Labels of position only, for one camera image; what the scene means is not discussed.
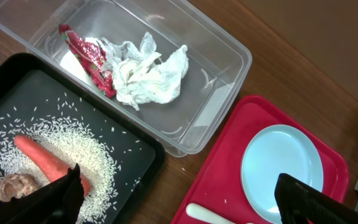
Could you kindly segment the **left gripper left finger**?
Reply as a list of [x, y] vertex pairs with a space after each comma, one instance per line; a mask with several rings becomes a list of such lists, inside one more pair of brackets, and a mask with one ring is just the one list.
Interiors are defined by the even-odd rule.
[[0, 224], [76, 223], [85, 199], [80, 167], [69, 168], [58, 180], [0, 208]]

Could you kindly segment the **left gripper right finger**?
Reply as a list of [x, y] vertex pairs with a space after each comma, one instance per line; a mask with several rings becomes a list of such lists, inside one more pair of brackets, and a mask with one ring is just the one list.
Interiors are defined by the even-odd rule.
[[275, 200], [283, 224], [358, 224], [358, 213], [300, 180], [281, 173]]

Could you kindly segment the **orange carrot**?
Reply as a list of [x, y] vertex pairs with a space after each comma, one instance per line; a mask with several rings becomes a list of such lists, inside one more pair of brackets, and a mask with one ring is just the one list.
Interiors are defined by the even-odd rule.
[[75, 167], [25, 135], [15, 136], [14, 145], [41, 170], [50, 183], [67, 175], [68, 170]]

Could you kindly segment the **brown food scrap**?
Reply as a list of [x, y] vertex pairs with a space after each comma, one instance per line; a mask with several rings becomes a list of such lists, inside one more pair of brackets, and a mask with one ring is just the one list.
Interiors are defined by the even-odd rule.
[[0, 180], [0, 201], [26, 197], [40, 187], [30, 174], [8, 174]]

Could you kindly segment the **light blue plate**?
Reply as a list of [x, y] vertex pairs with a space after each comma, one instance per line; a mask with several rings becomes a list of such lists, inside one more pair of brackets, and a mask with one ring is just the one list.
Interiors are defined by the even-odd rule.
[[323, 165], [317, 148], [299, 129], [276, 124], [251, 139], [241, 162], [245, 196], [256, 214], [270, 223], [281, 222], [274, 195], [281, 173], [323, 190]]

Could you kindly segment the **white rice grains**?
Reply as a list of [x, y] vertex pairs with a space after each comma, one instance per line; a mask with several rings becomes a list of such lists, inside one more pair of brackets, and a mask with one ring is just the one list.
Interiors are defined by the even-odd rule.
[[41, 170], [15, 145], [23, 134], [74, 166], [90, 181], [79, 223], [111, 223], [155, 159], [155, 151], [84, 99], [62, 92], [44, 100], [10, 95], [0, 101], [0, 178]]

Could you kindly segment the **white plastic spoon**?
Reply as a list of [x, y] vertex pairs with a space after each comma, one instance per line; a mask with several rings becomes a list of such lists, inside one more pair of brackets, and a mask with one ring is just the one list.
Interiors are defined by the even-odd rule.
[[208, 210], [196, 203], [189, 203], [186, 206], [186, 214], [199, 221], [211, 224], [235, 224], [234, 222], [218, 215], [217, 213]]

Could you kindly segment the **white napkin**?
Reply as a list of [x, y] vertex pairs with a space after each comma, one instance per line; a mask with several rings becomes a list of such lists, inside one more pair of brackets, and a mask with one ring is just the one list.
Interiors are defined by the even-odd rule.
[[112, 87], [122, 104], [139, 111], [141, 104], [166, 104], [180, 95], [181, 79], [189, 67], [186, 45], [162, 61], [162, 54], [157, 52], [157, 44], [149, 32], [144, 34], [138, 47], [128, 40], [117, 45], [104, 37], [87, 37], [85, 41], [105, 51], [102, 69], [112, 71]]

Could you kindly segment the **red snack wrapper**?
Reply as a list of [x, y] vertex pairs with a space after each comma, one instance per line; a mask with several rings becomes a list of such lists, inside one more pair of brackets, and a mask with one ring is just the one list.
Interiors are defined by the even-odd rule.
[[60, 24], [58, 32], [96, 87], [102, 91], [103, 95], [112, 98], [116, 94], [112, 85], [113, 72], [103, 67], [106, 62], [106, 52], [99, 43], [94, 44], [82, 39], [67, 24]]

